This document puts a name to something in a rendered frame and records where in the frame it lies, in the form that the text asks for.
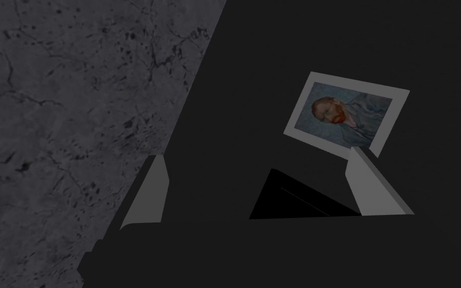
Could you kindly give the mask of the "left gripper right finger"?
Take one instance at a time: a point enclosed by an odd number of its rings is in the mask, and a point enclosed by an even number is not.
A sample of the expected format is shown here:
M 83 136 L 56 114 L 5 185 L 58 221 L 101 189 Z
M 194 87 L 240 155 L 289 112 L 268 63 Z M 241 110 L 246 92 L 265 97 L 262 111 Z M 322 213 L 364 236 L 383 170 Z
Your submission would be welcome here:
M 389 184 L 366 151 L 362 147 L 352 147 L 345 168 L 347 184 L 361 215 L 413 215 L 414 211 Z

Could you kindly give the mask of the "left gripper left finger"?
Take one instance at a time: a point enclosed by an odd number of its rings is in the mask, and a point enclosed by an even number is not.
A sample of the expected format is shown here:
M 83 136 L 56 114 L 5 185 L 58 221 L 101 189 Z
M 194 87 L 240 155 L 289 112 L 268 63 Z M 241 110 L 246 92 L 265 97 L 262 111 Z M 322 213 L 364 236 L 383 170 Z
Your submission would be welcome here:
M 164 157 L 146 158 L 113 218 L 113 230 L 129 224 L 159 223 L 162 219 L 170 179 Z

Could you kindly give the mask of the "white framed portrait painting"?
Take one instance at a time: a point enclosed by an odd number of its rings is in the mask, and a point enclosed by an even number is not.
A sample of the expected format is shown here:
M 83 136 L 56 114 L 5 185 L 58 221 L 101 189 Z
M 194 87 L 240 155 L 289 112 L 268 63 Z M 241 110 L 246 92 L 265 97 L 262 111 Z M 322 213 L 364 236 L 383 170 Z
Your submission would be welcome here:
M 409 93 L 312 71 L 283 134 L 343 159 L 352 147 L 378 157 Z

